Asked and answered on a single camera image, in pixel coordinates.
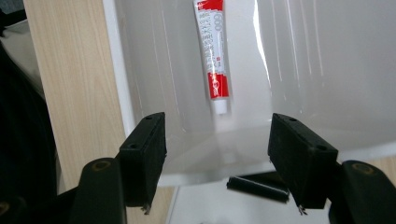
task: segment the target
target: red and white tube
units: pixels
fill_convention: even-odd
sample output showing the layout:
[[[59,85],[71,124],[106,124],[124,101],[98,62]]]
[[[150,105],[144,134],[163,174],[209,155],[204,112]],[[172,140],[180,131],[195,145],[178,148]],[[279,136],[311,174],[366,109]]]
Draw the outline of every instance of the red and white tube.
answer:
[[[209,95],[216,114],[226,114],[229,97],[224,60],[223,0],[194,0]]]

